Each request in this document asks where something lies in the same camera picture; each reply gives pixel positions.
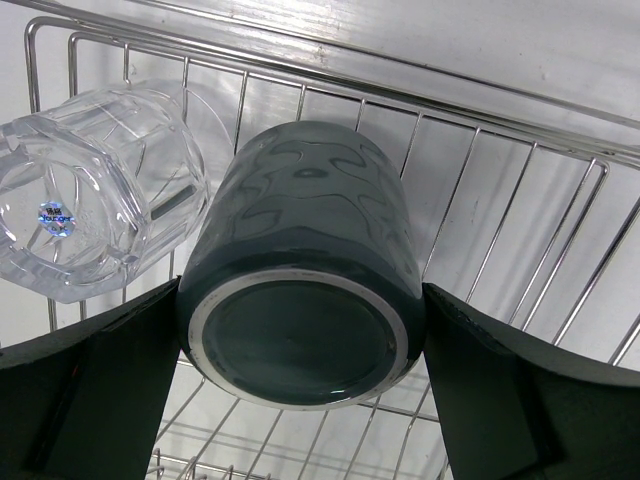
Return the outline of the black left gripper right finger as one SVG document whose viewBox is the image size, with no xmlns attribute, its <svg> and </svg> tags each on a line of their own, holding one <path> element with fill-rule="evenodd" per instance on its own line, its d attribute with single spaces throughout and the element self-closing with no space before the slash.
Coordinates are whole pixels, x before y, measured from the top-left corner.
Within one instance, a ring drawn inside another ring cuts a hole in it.
<svg viewBox="0 0 640 480">
<path fill-rule="evenodd" d="M 423 287 L 424 355 L 456 479 L 636 479 L 639 374 Z"/>
</svg>

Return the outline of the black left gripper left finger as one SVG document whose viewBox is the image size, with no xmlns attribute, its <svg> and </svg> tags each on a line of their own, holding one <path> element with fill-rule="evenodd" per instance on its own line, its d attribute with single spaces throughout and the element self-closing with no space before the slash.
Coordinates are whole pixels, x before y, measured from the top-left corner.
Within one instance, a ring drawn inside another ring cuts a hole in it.
<svg viewBox="0 0 640 480">
<path fill-rule="evenodd" d="M 177 288 L 2 348 L 2 478 L 146 477 L 180 352 Z"/>
</svg>

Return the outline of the clear faceted glass tumbler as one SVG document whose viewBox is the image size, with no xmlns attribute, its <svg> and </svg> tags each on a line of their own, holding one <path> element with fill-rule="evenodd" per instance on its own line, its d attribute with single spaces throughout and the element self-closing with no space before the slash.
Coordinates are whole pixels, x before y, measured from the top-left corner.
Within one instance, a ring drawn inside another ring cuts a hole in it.
<svg viewBox="0 0 640 480">
<path fill-rule="evenodd" d="M 210 188 L 194 99 L 148 80 L 1 128 L 1 276 L 61 303 L 125 287 L 197 228 Z"/>
</svg>

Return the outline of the dark green ceramic mug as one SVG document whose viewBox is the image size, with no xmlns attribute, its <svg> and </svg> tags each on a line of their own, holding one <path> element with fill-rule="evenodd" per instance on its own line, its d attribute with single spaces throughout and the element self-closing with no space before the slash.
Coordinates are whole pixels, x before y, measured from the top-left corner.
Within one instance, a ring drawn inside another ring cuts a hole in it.
<svg viewBox="0 0 640 480">
<path fill-rule="evenodd" d="M 214 196 L 176 314 L 193 366 L 249 402 L 339 408 L 395 386 L 421 354 L 425 318 L 392 162 L 331 122 L 253 137 Z"/>
</svg>

